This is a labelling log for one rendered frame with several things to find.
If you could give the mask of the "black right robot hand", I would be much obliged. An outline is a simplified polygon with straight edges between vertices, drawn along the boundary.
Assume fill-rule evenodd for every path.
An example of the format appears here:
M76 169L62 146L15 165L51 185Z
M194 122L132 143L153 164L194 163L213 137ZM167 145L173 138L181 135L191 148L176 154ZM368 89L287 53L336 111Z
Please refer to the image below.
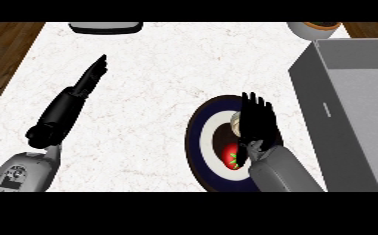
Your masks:
M277 145L278 140L278 124L277 114L271 102L262 97L256 97L256 93L243 93L243 108L240 115L240 133L237 164L244 166L247 161L247 146L253 141L263 141L262 151L268 151Z

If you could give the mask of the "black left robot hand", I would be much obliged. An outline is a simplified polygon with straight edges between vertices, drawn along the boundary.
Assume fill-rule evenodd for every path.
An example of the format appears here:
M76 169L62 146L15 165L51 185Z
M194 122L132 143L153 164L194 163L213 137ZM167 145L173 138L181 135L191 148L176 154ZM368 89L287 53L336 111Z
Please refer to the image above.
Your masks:
M76 124L86 100L107 73L107 55L91 65L74 86L67 87L49 104L26 137L33 148L45 149L62 143Z

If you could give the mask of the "dark blue and white plate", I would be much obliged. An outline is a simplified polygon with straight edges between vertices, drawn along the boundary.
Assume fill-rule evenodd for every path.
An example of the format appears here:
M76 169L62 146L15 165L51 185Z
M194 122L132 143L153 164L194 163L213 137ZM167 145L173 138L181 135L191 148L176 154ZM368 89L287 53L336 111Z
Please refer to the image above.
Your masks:
M251 162L231 172L216 156L213 149L213 133L223 122L223 111L240 111L243 98L222 95L210 99L197 109L187 128L185 151L194 176L210 192L259 192L249 174Z

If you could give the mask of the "grey open box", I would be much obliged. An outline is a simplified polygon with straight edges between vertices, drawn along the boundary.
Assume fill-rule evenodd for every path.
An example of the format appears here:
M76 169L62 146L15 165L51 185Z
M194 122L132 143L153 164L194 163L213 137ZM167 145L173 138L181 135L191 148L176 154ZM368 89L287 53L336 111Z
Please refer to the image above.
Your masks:
M378 38L316 40L290 76L331 192L378 192Z

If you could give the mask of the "grey appliance with dark rim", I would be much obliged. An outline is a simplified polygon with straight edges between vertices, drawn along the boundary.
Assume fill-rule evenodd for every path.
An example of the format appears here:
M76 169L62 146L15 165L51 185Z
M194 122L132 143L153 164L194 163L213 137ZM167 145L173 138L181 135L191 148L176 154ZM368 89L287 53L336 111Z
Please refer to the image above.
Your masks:
M70 22L76 33L93 35L132 34L142 30L142 22Z

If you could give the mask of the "white pot with orange rim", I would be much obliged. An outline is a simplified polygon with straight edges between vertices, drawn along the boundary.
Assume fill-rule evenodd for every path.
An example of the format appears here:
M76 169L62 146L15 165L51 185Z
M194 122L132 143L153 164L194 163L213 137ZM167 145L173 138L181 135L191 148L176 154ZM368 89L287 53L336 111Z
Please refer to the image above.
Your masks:
M328 39L339 29L340 22L288 22L293 33L305 40Z

